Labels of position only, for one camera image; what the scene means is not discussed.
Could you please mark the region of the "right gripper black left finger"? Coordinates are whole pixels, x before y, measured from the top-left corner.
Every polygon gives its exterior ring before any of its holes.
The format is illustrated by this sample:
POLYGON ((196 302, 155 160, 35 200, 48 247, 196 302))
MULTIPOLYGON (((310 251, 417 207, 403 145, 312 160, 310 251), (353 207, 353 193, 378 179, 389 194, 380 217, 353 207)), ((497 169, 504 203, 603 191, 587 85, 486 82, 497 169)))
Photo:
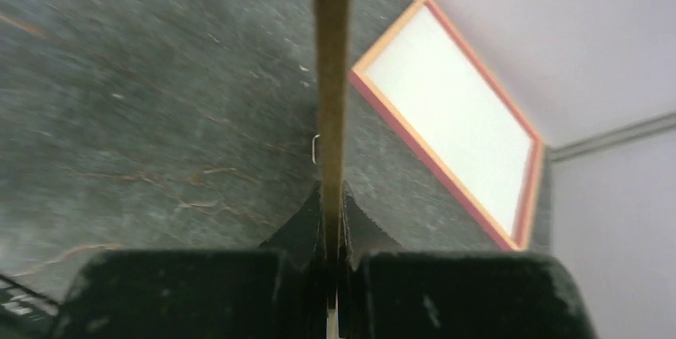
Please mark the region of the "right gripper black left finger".
POLYGON ((74 278, 52 338, 321 338, 324 238, 313 189, 245 249, 112 250, 74 278))

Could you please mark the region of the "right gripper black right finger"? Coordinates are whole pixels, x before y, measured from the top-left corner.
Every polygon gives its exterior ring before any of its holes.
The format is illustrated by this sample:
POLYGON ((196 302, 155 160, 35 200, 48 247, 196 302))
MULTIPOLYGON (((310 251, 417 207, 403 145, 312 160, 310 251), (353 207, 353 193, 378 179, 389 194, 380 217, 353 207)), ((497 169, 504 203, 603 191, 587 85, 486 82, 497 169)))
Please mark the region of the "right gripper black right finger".
POLYGON ((568 270, 532 251, 404 250, 344 189, 344 338, 594 338, 568 270))

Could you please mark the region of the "brown cardboard backing board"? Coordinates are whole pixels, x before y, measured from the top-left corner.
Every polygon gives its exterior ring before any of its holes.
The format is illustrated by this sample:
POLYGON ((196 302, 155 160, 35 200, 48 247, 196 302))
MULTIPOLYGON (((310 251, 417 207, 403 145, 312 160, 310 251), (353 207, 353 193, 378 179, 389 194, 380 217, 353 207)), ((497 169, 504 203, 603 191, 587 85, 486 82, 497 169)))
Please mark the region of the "brown cardboard backing board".
POLYGON ((320 201, 327 263, 339 257, 344 171, 344 121, 351 0, 313 0, 320 132, 320 201))

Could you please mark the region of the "mountain landscape photo print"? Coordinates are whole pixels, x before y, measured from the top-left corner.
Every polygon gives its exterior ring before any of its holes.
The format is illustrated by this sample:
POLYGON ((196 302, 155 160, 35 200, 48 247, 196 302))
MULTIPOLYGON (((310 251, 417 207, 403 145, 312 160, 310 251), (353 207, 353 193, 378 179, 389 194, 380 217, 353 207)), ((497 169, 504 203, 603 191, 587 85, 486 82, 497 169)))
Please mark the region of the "mountain landscape photo print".
POLYGON ((533 139, 428 6, 413 14, 365 73, 513 235, 533 139))

